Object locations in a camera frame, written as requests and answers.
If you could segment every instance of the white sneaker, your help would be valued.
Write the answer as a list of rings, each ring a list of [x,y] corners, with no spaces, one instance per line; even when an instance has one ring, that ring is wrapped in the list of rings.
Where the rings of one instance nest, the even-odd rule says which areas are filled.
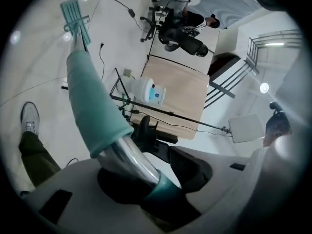
[[[23,132],[39,134],[39,113],[34,103],[26,102],[20,114]]]

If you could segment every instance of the person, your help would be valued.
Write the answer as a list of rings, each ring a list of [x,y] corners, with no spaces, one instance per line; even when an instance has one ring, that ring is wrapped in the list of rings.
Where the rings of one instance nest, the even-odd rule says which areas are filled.
[[[263,147],[270,146],[278,137],[291,134],[291,127],[284,112],[275,111],[266,124]]]
[[[174,10],[174,15],[183,20],[183,26],[193,27],[201,30],[206,26],[218,28],[220,21],[212,14],[210,17],[204,18],[202,15],[189,11],[188,4],[190,0],[152,0],[156,6],[163,6]]]
[[[24,104],[20,121],[22,136],[19,143],[21,159],[35,187],[56,174],[61,168],[39,140],[39,113],[34,103]]]

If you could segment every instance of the leg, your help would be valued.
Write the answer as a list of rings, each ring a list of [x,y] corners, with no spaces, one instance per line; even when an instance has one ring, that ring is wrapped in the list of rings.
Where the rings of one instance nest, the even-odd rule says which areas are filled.
[[[61,169],[38,138],[39,114],[33,103],[27,102],[24,105],[21,122],[24,132],[19,150],[27,174],[37,187]]]
[[[189,0],[156,0],[154,5],[164,6],[175,11],[175,16],[182,15],[182,11],[187,6]]]

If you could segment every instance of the white floor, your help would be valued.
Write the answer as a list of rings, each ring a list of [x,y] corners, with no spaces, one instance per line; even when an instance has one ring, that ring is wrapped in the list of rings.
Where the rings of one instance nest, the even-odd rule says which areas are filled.
[[[60,87],[66,77],[66,59],[70,41],[64,41],[64,18],[60,3],[66,0],[37,0],[16,25],[20,40],[8,43],[0,72],[0,137],[2,158],[17,191],[34,187],[20,158],[20,111],[27,101],[36,104],[40,114],[39,138],[61,168],[72,158],[88,159],[89,152],[76,128],[68,92]],[[136,13],[145,15],[150,0],[120,0]],[[113,0],[79,0],[83,16],[91,18],[88,46],[103,82],[111,89],[124,68],[135,77],[142,73],[151,41],[141,43],[144,34],[126,8]]]

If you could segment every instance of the dark green pants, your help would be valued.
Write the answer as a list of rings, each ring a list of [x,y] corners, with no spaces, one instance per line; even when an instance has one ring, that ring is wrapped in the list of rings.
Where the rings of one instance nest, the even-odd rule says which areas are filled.
[[[61,170],[44,148],[38,136],[32,132],[23,133],[19,150],[26,172],[35,187]]]

